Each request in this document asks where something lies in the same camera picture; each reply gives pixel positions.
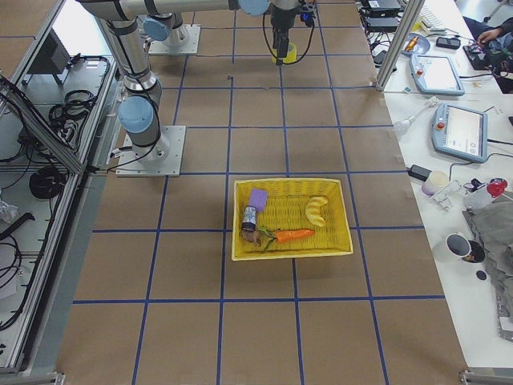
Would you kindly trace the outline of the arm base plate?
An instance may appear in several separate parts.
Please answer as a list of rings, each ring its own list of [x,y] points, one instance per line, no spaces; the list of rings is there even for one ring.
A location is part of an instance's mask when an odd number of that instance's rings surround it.
[[[184,125],[161,126],[160,140],[151,152],[142,160],[138,160],[145,154],[142,148],[135,146],[135,151],[122,152],[119,157],[121,165],[115,173],[124,177],[179,176],[186,129]]]
[[[195,55],[198,52],[201,26],[198,24],[183,24],[171,29],[168,36],[165,32],[150,34],[148,53],[154,56]]]

